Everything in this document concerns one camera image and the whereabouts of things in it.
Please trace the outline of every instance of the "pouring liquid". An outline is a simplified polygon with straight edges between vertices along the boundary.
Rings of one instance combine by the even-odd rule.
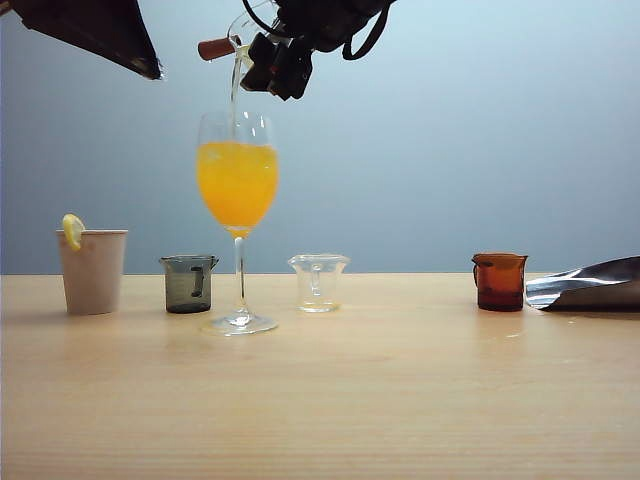
[[[238,114],[238,88],[240,87],[240,78],[242,65],[244,64],[247,69],[253,66],[253,61],[249,58],[249,45],[236,46],[235,42],[239,42],[239,38],[236,36],[234,39],[234,48],[236,50],[236,58],[233,65],[233,74],[231,75],[231,110],[229,112],[229,121],[231,122],[231,138],[235,140],[235,128],[236,118]]]

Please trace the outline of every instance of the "silver foil bag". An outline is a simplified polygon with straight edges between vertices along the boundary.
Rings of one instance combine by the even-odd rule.
[[[541,310],[640,311],[640,256],[530,280],[525,295]]]

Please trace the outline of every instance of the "lemon slice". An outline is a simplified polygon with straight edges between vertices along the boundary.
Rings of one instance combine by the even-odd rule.
[[[71,250],[74,252],[80,250],[80,238],[82,237],[82,231],[85,230],[82,220],[73,213],[67,213],[62,217],[62,230],[64,230],[64,236]]]

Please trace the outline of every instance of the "blue gray wall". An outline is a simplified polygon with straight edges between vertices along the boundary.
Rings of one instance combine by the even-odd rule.
[[[195,47],[242,4],[176,5],[140,1],[159,82],[2,19],[3,272],[59,272],[67,211],[130,229],[129,273],[186,252],[231,270],[193,164],[232,59]],[[468,271],[482,250],[538,271],[640,253],[637,0],[399,0],[369,56],[313,60],[300,101],[242,93],[274,119],[281,154],[250,271],[288,271],[301,252],[349,255],[352,272]]]

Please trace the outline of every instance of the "wine glass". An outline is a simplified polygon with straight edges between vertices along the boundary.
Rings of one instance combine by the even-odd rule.
[[[244,289],[244,244],[275,197],[278,155],[273,129],[260,113],[206,113],[200,120],[196,179],[205,205],[231,235],[235,249],[236,308],[207,322],[208,334],[242,335],[277,326],[249,310]]]

